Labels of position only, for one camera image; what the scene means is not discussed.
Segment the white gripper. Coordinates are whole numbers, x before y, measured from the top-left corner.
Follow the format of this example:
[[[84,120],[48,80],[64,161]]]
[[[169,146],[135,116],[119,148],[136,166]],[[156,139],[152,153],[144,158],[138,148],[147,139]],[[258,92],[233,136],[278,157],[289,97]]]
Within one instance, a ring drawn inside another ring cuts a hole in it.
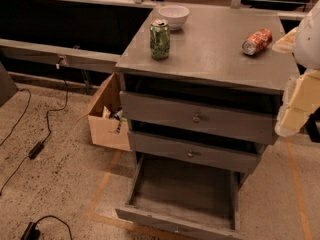
[[[275,132],[282,137],[297,134],[310,115],[320,107],[320,0],[295,27],[276,41],[272,49],[292,53],[307,69],[298,78],[291,77],[277,115]]]

